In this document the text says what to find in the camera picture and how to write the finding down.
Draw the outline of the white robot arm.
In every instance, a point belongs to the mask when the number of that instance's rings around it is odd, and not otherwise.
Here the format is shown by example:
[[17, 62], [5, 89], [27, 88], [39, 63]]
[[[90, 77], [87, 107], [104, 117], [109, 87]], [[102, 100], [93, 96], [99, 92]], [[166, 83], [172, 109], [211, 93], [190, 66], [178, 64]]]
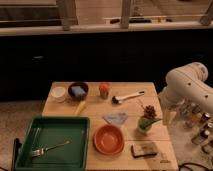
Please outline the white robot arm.
[[166, 74], [166, 86], [158, 94], [164, 125], [169, 124], [171, 112], [186, 100], [213, 114], [213, 88], [205, 83], [207, 78], [208, 69], [200, 62], [174, 68]]

